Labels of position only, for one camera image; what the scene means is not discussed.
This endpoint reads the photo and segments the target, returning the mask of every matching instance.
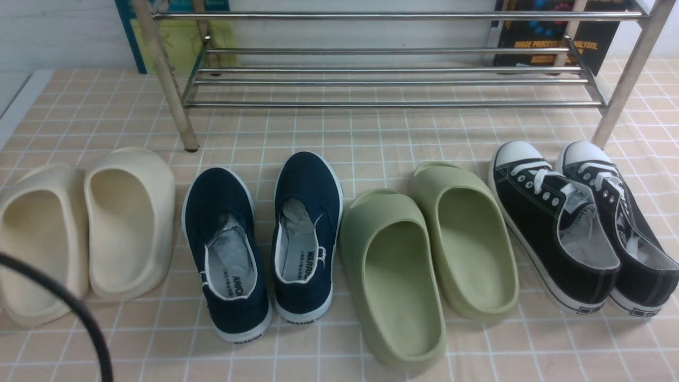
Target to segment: shoe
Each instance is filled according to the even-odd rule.
[[[413,173],[409,193],[426,218],[437,279],[450,307],[489,322],[510,315],[519,277],[507,227],[486,184],[450,163],[426,162]]]
[[[0,248],[83,298],[89,286],[87,224],[82,174],[65,164],[48,164],[3,195]],[[2,266],[0,296],[9,317],[23,326],[38,326],[69,312],[59,298]]]
[[[622,264],[611,299],[635,317],[658,314],[677,287],[679,264],[660,246],[620,170],[589,142],[566,146],[557,168],[594,194],[599,219]]]
[[[292,155],[280,170],[271,264],[276,310],[292,324],[317,320],[332,303],[343,197],[330,164],[312,152]]]
[[[247,343],[264,334],[273,310],[255,242],[255,204],[231,170],[207,169],[189,188],[181,224],[217,334]]]
[[[620,261],[589,188],[552,171],[523,141],[498,148],[488,183],[551,297],[578,314],[598,311],[613,289]]]
[[[156,153],[126,147],[85,174],[90,282],[101,298],[128,300],[154,289],[172,261],[175,177]]]
[[[363,338],[383,364],[420,372],[445,352],[429,234],[408,196],[371,190],[349,206],[339,235]]]

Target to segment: white wall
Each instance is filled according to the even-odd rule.
[[[492,0],[232,0],[235,10],[489,10]],[[134,61],[113,0],[3,1],[0,11],[0,71],[41,68],[131,67]],[[486,22],[424,24],[280,24],[236,26],[241,46],[409,46],[443,47],[483,44]],[[624,24],[610,54],[631,49],[638,33]],[[657,44],[657,56],[679,57],[679,6]]]

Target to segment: black sneaker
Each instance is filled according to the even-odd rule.
[[[611,299],[636,317],[658,314],[679,281],[679,264],[660,246],[610,158],[589,142],[566,146],[557,159],[566,177],[589,186],[622,269]]]
[[[589,188],[552,171],[522,141],[498,148],[488,183],[550,295],[575,313],[598,311],[613,289],[620,262]]]
[[[290,157],[276,191],[272,273],[278,314],[308,324],[333,300],[333,261],[342,217],[342,187],[330,165],[312,152]]]
[[[217,334],[233,343],[260,337],[273,312],[255,244],[254,210],[243,181],[213,168],[191,185],[181,214],[210,317]]]

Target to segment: slide sandal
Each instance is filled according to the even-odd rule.
[[[156,153],[127,147],[85,176],[90,281],[100,297],[127,300],[153,289],[172,258],[175,177]]]
[[[88,227],[83,176],[65,164],[49,164],[24,176],[0,202],[2,251],[35,266],[76,297],[88,289]],[[31,280],[0,267],[7,314],[38,326],[69,308]]]
[[[408,196],[360,195],[339,229],[347,283],[370,350],[387,366],[418,372],[445,351],[445,324],[424,217]]]
[[[507,227],[478,176],[445,162],[421,164],[410,194],[426,218],[437,279],[459,314],[496,321],[517,304],[519,279]]]

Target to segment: green slide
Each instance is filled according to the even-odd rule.
[[[408,196],[379,189],[351,204],[339,230],[349,288],[370,350],[418,372],[445,351],[445,324],[424,216]]]
[[[437,279],[459,314],[498,321],[517,304],[519,280],[507,227],[490,189],[446,162],[420,165],[409,193],[426,218]]]

